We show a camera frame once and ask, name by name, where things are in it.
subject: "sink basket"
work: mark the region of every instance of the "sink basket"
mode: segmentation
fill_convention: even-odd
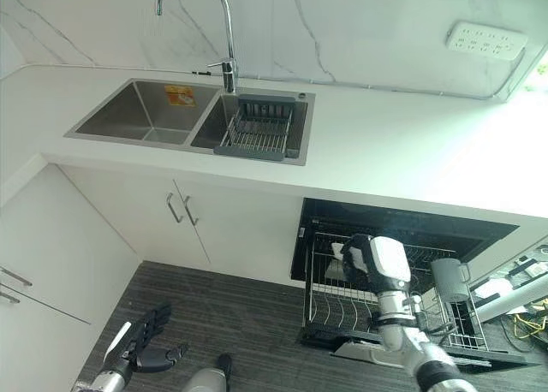
[[[295,99],[241,95],[238,110],[230,119],[219,155],[283,161],[286,154]]]

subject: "dishwasher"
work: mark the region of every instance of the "dishwasher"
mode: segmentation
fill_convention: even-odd
[[[332,243],[353,234],[382,235],[400,241],[411,269],[410,293],[422,299],[429,327],[456,328],[434,339],[461,371],[476,373],[537,365],[525,357],[490,346],[489,331],[476,318],[473,294],[467,301],[442,302],[434,288],[430,263],[439,258],[468,262],[501,240],[517,225],[493,223],[425,212],[304,199],[291,277],[304,281],[301,344],[320,347],[334,356],[402,367],[384,351],[375,325],[378,303],[363,284],[345,279],[343,263]]]

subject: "power strip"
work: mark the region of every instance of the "power strip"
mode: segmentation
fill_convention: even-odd
[[[450,50],[511,61],[527,44],[527,35],[460,21],[451,30],[446,44]]]
[[[518,265],[521,265],[521,264],[525,264],[528,260],[529,260],[528,258],[525,260],[517,259],[515,263]],[[548,264],[546,264],[546,262],[537,262],[535,264],[532,264],[531,266],[528,266],[525,269],[525,273],[532,278],[542,275],[546,273],[547,271],[548,271]]]

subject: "gray carpet floor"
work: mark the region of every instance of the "gray carpet floor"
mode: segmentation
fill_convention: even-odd
[[[134,321],[163,300],[173,306],[165,331],[152,341],[159,347],[188,343],[190,349],[171,370],[135,374],[128,392],[176,392],[199,369],[231,353],[230,392],[396,392],[415,391],[401,370],[331,357],[296,342],[302,321],[303,290],[143,263],[106,324],[79,379],[90,382],[103,354],[125,321]],[[510,350],[497,325],[491,342]],[[548,353],[529,354],[542,365],[468,376],[479,392],[548,390]]]

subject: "dish drying rack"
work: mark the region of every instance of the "dish drying rack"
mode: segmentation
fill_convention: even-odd
[[[214,152],[283,161],[294,110],[295,100],[290,97],[240,96],[238,110]]]
[[[331,249],[332,242],[344,243],[349,238],[346,235],[314,233],[312,251],[307,261],[310,265],[307,268],[305,325],[311,324],[315,328],[321,327],[341,334],[355,331],[377,333],[373,323],[373,317],[378,312],[377,297],[346,280],[343,263],[334,258]],[[422,302],[421,307],[426,314],[428,327],[433,329],[444,325],[453,328],[451,333],[432,339],[448,347],[488,351],[472,296],[466,302],[444,303],[435,289],[427,294],[421,292],[425,288],[421,278],[429,276],[432,279],[430,263],[434,259],[454,258],[455,252],[414,245],[404,245],[404,249],[412,275],[411,294],[422,295],[423,300],[431,301],[427,308],[425,302]]]

